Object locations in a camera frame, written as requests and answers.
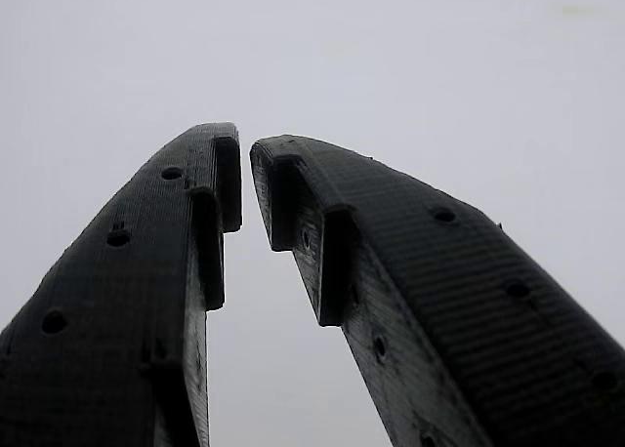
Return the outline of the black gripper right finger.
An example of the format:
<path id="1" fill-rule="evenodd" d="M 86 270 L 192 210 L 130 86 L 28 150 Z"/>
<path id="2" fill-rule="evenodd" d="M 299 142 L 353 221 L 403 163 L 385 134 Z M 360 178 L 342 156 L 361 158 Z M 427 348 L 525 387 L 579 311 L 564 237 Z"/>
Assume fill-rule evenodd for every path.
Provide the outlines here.
<path id="1" fill-rule="evenodd" d="M 328 142 L 250 161 L 271 248 L 395 446 L 623 444 L 623 347 L 484 213 Z"/>

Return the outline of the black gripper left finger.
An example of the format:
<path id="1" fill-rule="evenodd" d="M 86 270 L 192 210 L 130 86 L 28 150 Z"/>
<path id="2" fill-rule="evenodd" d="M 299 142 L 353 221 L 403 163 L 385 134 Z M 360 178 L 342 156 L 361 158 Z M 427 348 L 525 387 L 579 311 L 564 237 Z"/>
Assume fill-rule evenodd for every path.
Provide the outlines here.
<path id="1" fill-rule="evenodd" d="M 206 317 L 241 224 L 233 124 L 157 151 L 3 329 L 2 444 L 207 445 Z"/>

